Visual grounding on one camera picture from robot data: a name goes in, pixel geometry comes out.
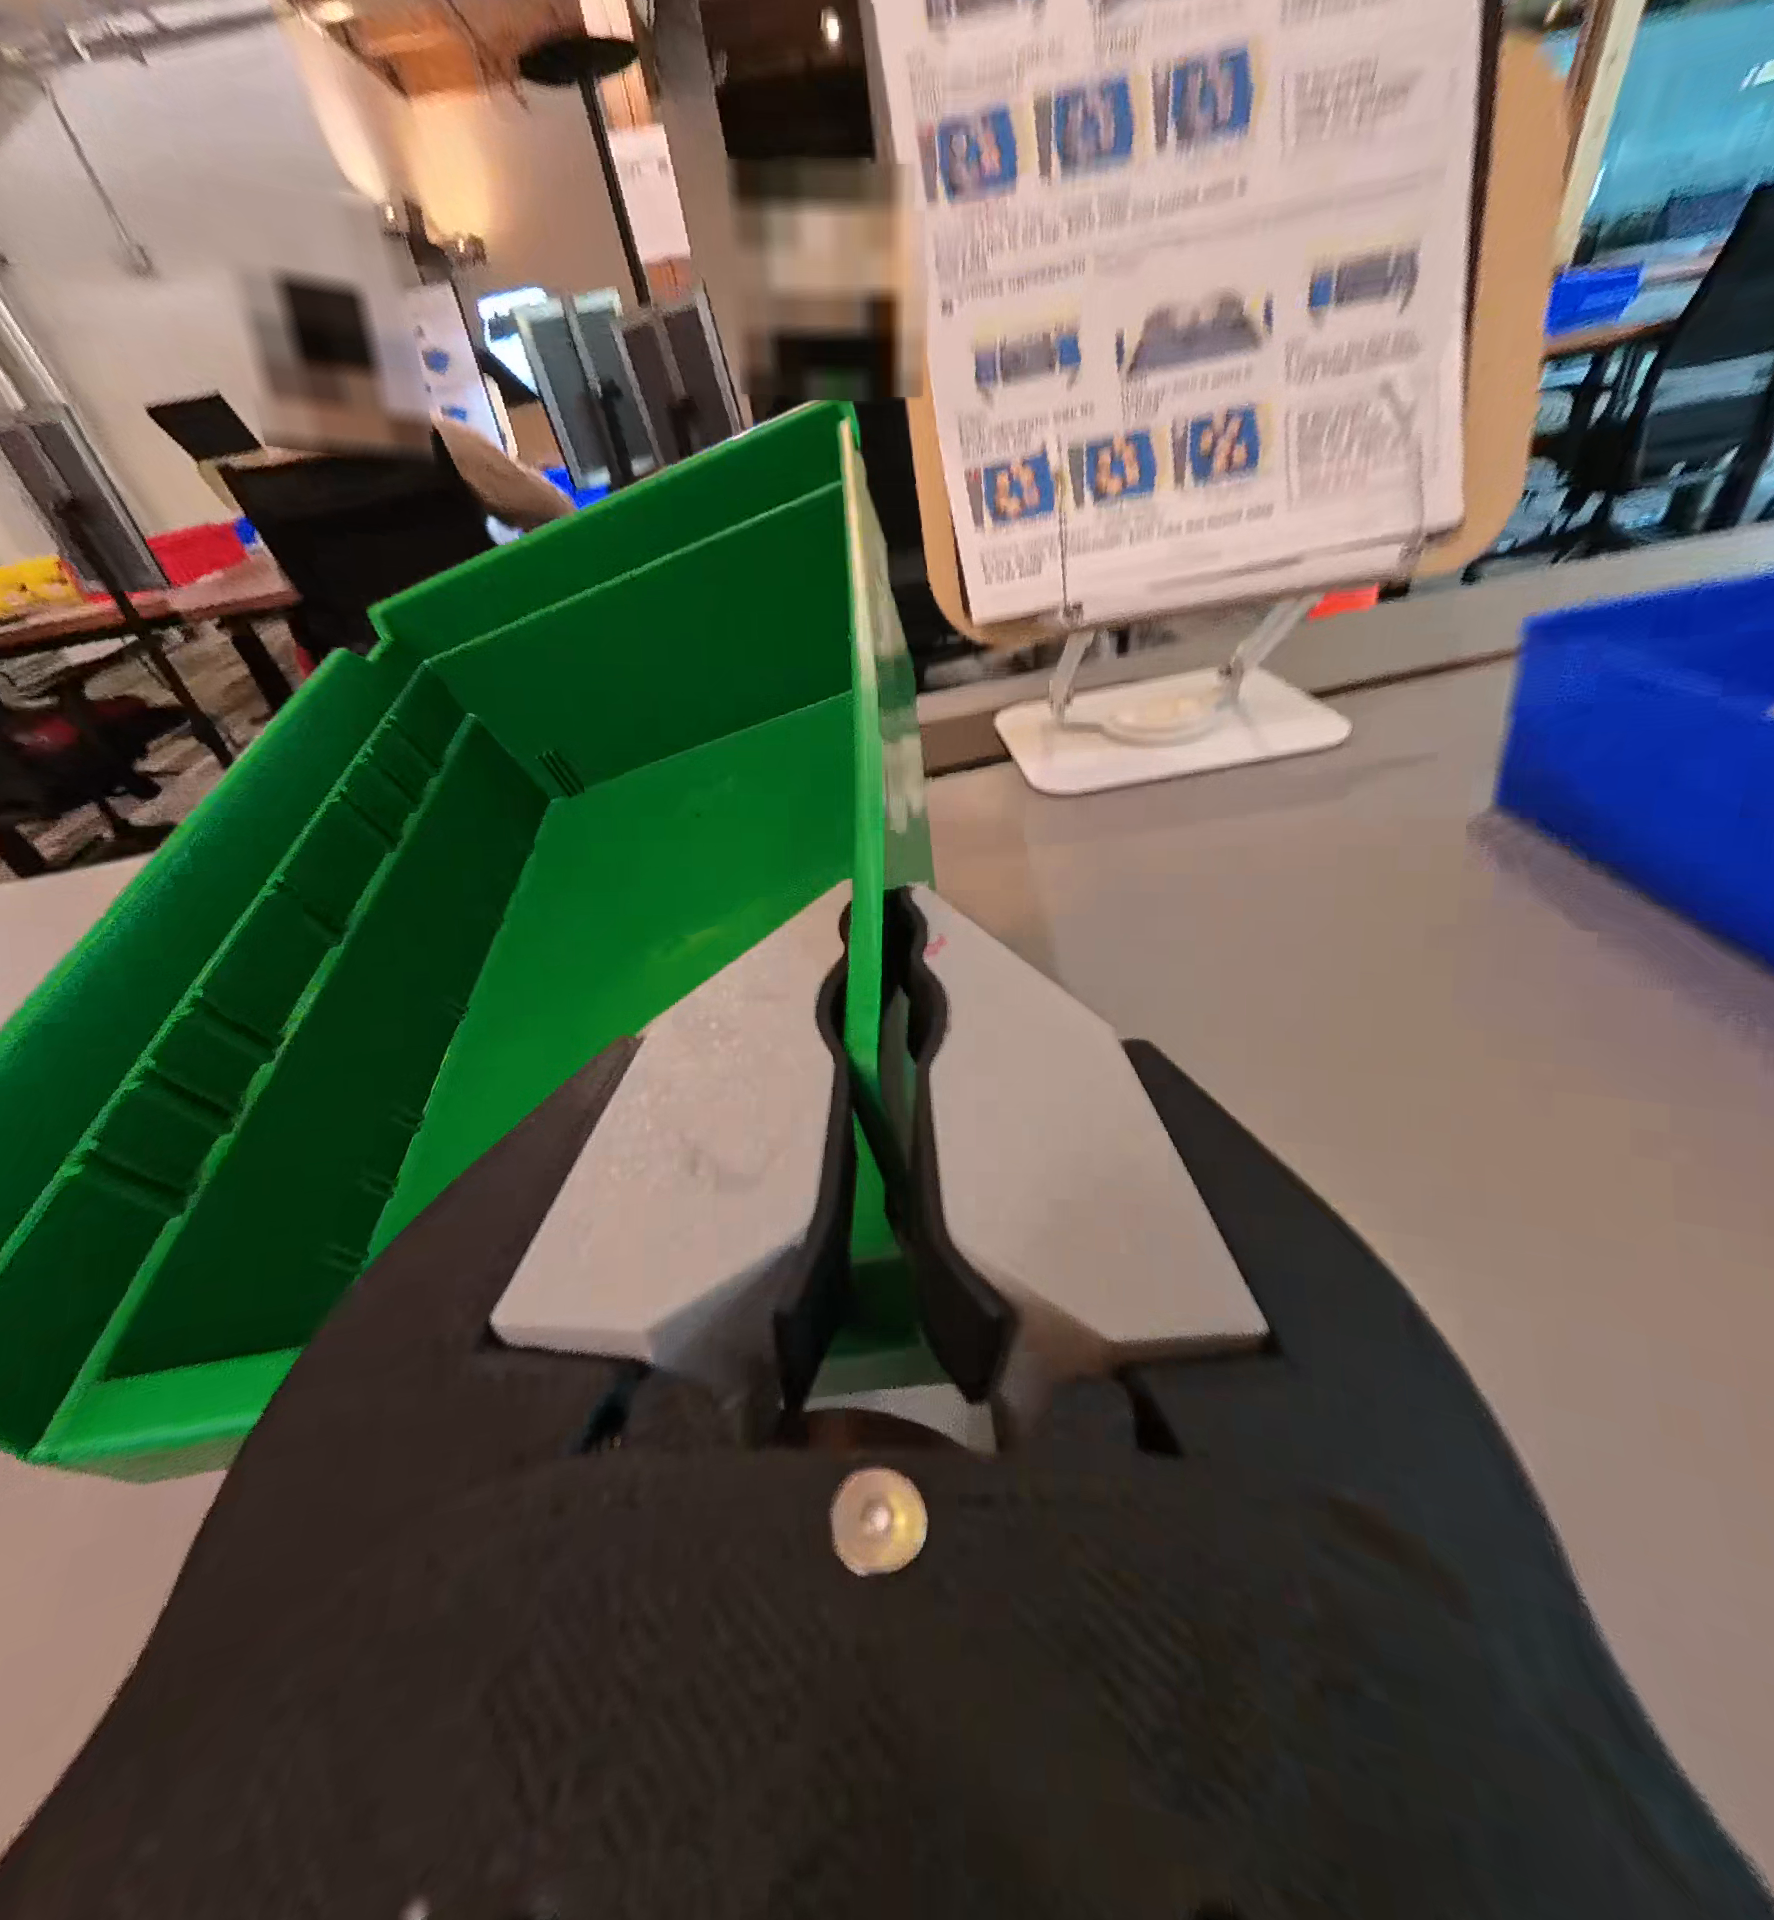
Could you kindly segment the brown wooden table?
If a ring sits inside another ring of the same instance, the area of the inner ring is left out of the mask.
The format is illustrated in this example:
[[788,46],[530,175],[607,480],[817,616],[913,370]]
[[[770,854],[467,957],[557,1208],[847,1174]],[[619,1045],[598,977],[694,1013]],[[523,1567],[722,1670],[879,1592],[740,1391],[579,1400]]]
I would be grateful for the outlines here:
[[269,560],[248,560],[192,587],[136,602],[81,599],[0,620],[0,870],[44,878],[155,851],[170,826],[128,818],[154,804],[148,756],[192,736],[220,768],[237,748],[170,655],[173,637],[218,634],[266,712],[298,692],[301,652],[283,664],[267,629],[291,624],[298,592]]

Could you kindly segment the printed instruction sheet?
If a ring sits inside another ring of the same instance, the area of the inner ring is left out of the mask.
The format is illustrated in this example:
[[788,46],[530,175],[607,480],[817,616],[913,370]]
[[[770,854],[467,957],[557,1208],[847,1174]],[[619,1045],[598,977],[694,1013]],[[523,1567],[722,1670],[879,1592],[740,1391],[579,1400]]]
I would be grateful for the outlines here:
[[1472,3],[888,3],[978,626],[1336,583],[1464,512]]

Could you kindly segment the instruction sheet on stand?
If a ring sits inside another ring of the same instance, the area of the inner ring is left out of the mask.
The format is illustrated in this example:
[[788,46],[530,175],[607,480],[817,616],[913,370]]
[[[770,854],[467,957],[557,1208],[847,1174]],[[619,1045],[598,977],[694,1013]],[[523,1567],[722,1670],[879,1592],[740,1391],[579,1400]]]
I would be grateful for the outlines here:
[[1553,71],[1546,35],[1515,26],[1499,35],[1467,329],[1459,525],[1407,560],[1391,547],[1357,550],[1247,570],[1215,585],[1183,585],[1148,617],[1254,606],[1293,591],[1440,578],[1491,545],[1524,488],[1548,351],[1548,291],[1572,258],[1644,13],[1644,3],[1585,5],[1565,78]]

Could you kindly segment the white document stand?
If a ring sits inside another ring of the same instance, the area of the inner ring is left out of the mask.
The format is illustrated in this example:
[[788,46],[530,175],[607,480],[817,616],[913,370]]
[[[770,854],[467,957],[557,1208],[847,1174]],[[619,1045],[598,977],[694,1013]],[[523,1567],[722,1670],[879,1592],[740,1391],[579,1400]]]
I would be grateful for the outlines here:
[[1353,724],[1268,671],[1274,652],[1353,591],[1289,598],[1217,667],[1079,694],[1098,629],[1067,637],[1041,697],[1000,708],[995,736],[1043,797],[1086,800],[1326,753]]

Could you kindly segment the blue plastic bin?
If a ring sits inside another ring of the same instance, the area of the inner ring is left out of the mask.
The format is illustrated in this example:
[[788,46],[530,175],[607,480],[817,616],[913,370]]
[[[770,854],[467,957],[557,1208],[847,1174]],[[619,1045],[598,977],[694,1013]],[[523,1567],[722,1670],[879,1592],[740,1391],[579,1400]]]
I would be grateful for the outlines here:
[[1774,974],[1774,570],[1532,616],[1494,804]]

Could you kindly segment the red storage bin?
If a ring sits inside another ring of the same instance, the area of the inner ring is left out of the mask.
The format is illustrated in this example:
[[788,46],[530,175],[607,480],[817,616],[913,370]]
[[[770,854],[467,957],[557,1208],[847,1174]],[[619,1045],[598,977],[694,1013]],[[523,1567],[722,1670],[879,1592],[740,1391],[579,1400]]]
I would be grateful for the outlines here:
[[233,520],[180,525],[144,537],[166,588],[194,588],[248,564],[250,545]]

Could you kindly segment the blue storage crate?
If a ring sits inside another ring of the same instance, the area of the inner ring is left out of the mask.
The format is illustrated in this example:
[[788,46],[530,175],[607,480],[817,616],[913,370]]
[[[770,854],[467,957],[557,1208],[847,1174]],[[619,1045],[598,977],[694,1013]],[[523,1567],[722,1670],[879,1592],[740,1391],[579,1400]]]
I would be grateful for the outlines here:
[[1639,299],[1646,265],[1610,263],[1556,275],[1542,322],[1546,339],[1622,324]]

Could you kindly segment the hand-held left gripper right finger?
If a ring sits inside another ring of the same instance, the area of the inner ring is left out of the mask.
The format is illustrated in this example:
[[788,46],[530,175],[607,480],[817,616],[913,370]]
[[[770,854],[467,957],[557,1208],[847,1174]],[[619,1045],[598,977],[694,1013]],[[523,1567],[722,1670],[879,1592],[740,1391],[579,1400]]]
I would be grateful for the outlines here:
[[967,1402],[1266,1342],[1114,1027],[927,886],[887,902],[887,1128],[922,1334]]

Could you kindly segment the green plastic bin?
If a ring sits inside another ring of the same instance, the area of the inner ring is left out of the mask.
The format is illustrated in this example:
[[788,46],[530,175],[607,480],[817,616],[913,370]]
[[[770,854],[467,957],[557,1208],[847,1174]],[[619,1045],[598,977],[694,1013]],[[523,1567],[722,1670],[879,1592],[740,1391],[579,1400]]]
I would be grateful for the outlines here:
[[857,412],[373,611],[0,1027],[0,1451],[204,1473],[443,1189],[778,924],[927,879]]

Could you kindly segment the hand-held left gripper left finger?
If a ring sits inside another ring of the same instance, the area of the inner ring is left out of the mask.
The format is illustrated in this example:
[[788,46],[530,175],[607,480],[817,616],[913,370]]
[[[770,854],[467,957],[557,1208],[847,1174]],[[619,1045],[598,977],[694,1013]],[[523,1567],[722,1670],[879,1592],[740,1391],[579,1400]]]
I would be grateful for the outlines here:
[[510,1349],[701,1389],[795,1438],[853,1302],[853,886],[810,900],[637,1037],[491,1311]]

